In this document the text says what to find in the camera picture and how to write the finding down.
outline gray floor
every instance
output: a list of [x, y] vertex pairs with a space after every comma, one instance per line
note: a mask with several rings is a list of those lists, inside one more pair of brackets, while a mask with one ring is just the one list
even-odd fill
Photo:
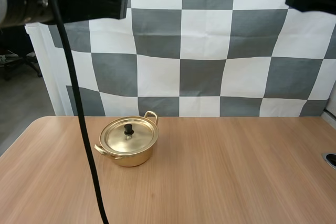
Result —
[[0, 68], [0, 155], [36, 119], [55, 115], [43, 78], [23, 65], [9, 81]]

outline gold pot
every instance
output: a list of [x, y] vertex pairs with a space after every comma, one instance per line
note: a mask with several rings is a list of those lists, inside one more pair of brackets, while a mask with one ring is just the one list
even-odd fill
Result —
[[[155, 117], [155, 122], [148, 119]], [[153, 153], [159, 137], [157, 114], [147, 111], [145, 116], [126, 116], [108, 124], [100, 134], [101, 146], [95, 149], [117, 165], [132, 167], [146, 162]]]

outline wood grain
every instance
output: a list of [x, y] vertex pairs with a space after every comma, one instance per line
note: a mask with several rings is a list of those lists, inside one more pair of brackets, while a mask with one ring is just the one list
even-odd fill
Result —
[[[90, 140], [113, 118], [87, 118]], [[153, 157], [95, 150], [110, 223], [335, 223], [336, 131], [321, 118], [160, 118]], [[0, 157], [0, 223], [101, 223], [75, 117], [34, 123]]]

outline black cable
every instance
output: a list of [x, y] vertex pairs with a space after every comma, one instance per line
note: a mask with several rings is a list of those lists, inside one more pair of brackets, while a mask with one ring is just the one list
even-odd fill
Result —
[[336, 120], [336, 115], [334, 115], [333, 113], [331, 113], [329, 110], [324, 109], [323, 110], [325, 113], [327, 113], [328, 115], [330, 115], [334, 120]]
[[97, 170], [95, 166], [95, 160], [93, 159], [93, 154], [91, 151], [91, 146], [90, 146], [90, 141], [89, 141], [89, 136], [88, 132], [86, 129], [86, 124], [85, 124], [85, 118], [84, 118], [84, 111], [83, 111], [83, 106], [82, 106], [82, 101], [80, 98], [80, 92], [79, 92], [79, 86], [78, 86], [78, 81], [77, 81], [77, 76], [76, 76], [76, 70], [75, 70], [75, 64], [74, 64], [74, 59], [72, 58], [72, 53], [71, 53], [71, 48], [70, 48], [70, 43], [68, 40], [68, 36], [62, 21], [62, 16], [60, 14], [60, 10], [58, 8], [58, 3], [57, 0], [50, 0], [51, 3], [51, 9], [54, 14], [54, 19], [57, 25], [57, 29], [59, 31], [59, 35], [63, 44], [63, 49], [65, 53], [65, 57], [67, 59], [67, 64], [69, 68], [69, 73], [70, 73], [70, 79], [71, 79], [71, 84], [72, 84], [72, 90], [73, 90], [73, 96], [75, 97], [75, 104], [77, 108], [77, 113], [78, 113], [78, 120], [79, 120], [79, 126], [80, 130], [82, 133], [83, 137], [83, 142], [84, 142], [84, 147], [86, 151], [86, 155], [88, 157], [89, 165], [90, 165], [90, 170], [91, 170], [91, 175], [92, 175], [92, 180], [93, 180], [93, 185], [94, 185], [94, 190], [96, 192], [96, 198], [97, 198], [97, 203], [98, 203], [98, 208], [100, 212], [101, 219], [104, 224], [108, 224], [107, 216], [104, 210], [104, 205], [103, 205], [103, 200], [101, 197], [101, 191], [99, 187], [99, 181], [98, 181], [98, 175], [97, 175]]

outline pot lid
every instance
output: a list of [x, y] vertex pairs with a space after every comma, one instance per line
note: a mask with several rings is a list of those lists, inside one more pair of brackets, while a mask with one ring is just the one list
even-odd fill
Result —
[[[155, 115], [155, 123], [147, 118]], [[102, 147], [112, 155], [127, 156], [143, 152], [158, 139], [158, 117], [148, 111], [145, 117], [127, 116], [119, 118], [105, 127], [100, 135]]]

